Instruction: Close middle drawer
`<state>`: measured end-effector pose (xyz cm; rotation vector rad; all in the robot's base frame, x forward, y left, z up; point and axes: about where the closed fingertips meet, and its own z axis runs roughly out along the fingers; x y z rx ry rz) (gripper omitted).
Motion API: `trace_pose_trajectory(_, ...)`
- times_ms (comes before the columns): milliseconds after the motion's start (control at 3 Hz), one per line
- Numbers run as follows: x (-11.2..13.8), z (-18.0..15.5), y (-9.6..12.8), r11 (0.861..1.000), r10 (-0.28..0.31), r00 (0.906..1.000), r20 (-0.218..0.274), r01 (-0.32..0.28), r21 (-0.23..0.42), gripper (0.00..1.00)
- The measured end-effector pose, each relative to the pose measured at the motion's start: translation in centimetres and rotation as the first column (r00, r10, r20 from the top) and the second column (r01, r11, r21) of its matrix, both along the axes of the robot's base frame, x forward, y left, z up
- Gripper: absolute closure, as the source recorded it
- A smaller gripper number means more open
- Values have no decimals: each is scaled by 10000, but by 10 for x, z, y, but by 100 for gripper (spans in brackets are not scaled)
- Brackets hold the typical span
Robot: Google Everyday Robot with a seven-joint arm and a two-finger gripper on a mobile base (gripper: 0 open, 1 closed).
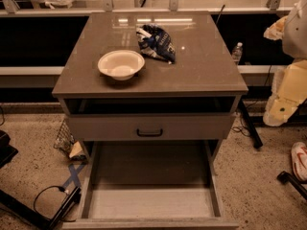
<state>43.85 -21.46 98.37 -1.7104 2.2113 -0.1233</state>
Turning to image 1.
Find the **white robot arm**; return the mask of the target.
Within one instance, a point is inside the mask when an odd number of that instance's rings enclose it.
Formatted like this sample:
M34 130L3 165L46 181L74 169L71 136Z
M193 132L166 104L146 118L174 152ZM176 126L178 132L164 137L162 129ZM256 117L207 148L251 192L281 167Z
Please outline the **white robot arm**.
M279 67L273 76L263 121L279 127L288 122L307 99L307 0L295 3L290 13L274 22L264 38L282 40L283 52L294 61L285 69Z

